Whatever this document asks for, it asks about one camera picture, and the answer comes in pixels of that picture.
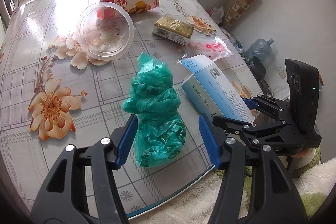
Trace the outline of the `right hand in white glove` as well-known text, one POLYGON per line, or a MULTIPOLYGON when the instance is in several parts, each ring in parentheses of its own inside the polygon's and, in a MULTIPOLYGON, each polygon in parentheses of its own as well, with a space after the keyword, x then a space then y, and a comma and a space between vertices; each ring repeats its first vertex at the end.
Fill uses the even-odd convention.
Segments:
POLYGON ((306 160, 311 162, 315 157, 316 149, 315 148, 307 148, 303 149, 299 154, 298 158, 302 160, 306 160))

